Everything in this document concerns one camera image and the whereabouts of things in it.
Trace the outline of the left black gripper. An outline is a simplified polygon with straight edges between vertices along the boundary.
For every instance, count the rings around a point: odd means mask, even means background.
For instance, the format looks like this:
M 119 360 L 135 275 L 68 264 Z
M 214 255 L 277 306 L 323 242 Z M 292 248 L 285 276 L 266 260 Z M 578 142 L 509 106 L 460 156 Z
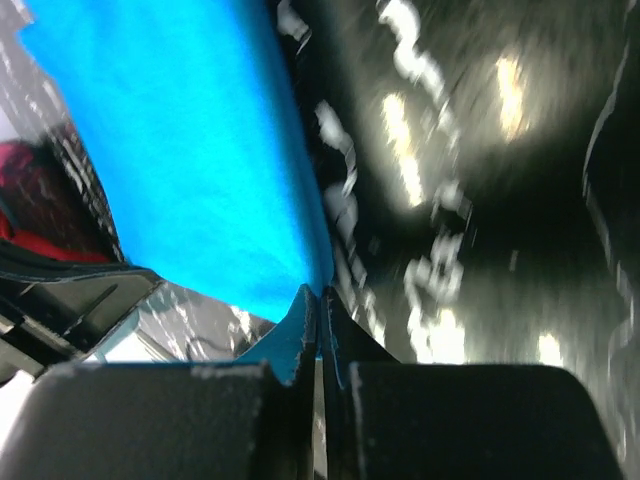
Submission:
M 1 242 L 1 383 L 84 359 L 162 284 L 119 262 L 74 263 Z

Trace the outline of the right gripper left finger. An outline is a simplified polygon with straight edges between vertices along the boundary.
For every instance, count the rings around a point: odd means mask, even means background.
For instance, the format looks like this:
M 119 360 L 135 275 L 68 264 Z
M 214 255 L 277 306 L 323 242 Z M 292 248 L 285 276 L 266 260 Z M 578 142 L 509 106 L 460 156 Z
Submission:
M 310 479 L 318 301 L 232 362 L 59 364 L 1 454 L 5 479 Z

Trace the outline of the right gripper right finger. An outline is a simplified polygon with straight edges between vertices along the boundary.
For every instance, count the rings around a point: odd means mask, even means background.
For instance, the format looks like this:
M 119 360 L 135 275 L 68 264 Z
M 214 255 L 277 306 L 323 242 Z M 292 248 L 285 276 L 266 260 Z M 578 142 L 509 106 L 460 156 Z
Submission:
M 619 479 L 584 386 L 541 365 L 396 360 L 327 289 L 320 306 L 332 479 Z

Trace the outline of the blue t shirt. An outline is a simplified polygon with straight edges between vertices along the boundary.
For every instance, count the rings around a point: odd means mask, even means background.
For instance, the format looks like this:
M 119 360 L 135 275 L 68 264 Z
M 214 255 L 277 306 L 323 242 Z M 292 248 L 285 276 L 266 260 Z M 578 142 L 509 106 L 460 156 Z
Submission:
M 321 195 L 263 1 L 31 1 L 124 256 L 280 320 L 333 275 Z

